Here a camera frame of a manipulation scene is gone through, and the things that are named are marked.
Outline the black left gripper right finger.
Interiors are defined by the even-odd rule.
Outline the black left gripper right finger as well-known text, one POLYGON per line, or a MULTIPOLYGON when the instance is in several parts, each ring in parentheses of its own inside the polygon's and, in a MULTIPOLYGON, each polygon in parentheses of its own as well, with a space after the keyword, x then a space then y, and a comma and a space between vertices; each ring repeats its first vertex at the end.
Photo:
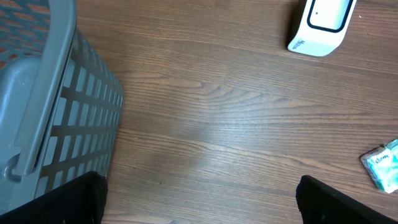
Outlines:
POLYGON ((312 176, 302 176, 296 201, 304 224, 397 224, 312 176))

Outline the teal white tissue pack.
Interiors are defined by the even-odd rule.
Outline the teal white tissue pack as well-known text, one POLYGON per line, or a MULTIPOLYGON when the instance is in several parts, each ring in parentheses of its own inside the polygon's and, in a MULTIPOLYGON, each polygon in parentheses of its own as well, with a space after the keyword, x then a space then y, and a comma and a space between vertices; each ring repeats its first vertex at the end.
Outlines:
POLYGON ((375 148, 360 157, 376 187, 386 193, 397 190, 397 140, 375 148))

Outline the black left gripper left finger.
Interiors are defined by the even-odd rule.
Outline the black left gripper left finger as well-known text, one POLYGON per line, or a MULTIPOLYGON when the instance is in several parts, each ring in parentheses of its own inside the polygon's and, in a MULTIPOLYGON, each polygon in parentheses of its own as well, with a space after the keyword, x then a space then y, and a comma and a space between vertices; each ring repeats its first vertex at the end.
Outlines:
POLYGON ((87 172, 1 215, 1 224, 101 223, 107 193, 106 177, 97 172, 87 172))

